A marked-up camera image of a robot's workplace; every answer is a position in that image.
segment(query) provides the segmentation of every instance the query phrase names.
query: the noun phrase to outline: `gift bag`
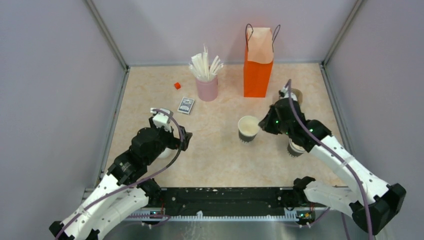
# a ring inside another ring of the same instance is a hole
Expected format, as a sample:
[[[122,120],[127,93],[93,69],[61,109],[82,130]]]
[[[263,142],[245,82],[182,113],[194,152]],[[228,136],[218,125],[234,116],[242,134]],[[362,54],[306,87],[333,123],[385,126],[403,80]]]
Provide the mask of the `gift bag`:
[[[274,33],[269,27],[246,25],[246,48],[244,52],[244,97],[264,98],[274,64],[274,41],[280,31],[278,25]]]

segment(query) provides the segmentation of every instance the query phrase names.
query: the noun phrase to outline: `marble-patterned surface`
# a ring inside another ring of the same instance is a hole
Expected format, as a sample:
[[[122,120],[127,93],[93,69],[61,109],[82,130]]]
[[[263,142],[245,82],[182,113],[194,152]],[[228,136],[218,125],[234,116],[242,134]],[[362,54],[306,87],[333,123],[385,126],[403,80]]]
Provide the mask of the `marble-patterned surface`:
[[[250,144],[239,141],[239,119],[252,115],[261,120],[288,79],[292,79],[293,88],[303,92],[306,118],[320,120],[341,142],[317,63],[275,64],[265,98],[244,98],[243,65],[226,65],[218,75],[218,97],[211,102],[198,98],[188,66],[132,67],[106,167],[128,149],[139,129],[149,125],[150,107],[156,107],[174,111],[178,124],[193,133],[188,150],[155,178],[161,187],[288,187],[304,176],[344,186],[314,156],[290,157],[285,135],[260,131]],[[181,84],[179,90],[174,88],[176,82]],[[182,97],[196,100],[191,115],[177,112]],[[165,166],[172,156],[156,159],[148,175]]]

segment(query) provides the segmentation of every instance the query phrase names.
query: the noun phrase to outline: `black bag handle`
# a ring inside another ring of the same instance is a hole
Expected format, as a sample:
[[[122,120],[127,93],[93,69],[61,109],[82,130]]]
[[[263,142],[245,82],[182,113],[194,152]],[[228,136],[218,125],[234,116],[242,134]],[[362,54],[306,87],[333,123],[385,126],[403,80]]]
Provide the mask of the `black bag handle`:
[[[277,35],[280,32],[280,28],[281,28],[281,24],[278,24],[278,26],[274,29],[274,32],[272,33],[272,52],[274,52],[274,41],[276,40]]]
[[[252,33],[250,34],[250,36],[249,36],[249,39],[248,39],[248,26],[250,25],[250,27],[252,28]],[[248,23],[247,25],[246,25],[246,30],[244,30],[244,35],[245,35],[245,38],[246,38],[246,47],[247,47],[247,51],[249,52],[249,40],[251,39],[251,37],[252,37],[252,35],[253,35],[253,27],[252,27],[252,25],[250,24],[250,23]]]

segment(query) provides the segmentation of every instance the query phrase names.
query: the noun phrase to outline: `black and white cup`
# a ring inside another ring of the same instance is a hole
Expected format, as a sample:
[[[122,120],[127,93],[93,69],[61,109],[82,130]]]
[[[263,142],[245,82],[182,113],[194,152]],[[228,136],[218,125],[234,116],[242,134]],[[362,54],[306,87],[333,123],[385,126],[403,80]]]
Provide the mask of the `black and white cup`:
[[[300,155],[306,153],[306,150],[303,147],[294,144],[293,141],[290,139],[287,145],[287,152],[290,156],[297,158]]]
[[[255,139],[259,130],[259,119],[254,116],[244,116],[238,121],[238,137],[243,143],[250,143]]]

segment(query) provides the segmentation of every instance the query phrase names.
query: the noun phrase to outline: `pink cup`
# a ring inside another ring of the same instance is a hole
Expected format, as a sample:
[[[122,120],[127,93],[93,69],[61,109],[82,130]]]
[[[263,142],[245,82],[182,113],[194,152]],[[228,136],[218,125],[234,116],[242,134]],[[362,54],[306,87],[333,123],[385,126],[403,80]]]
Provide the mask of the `pink cup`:
[[[201,100],[205,102],[213,101],[218,96],[218,76],[208,82],[199,81],[196,78],[196,87],[197,95]]]

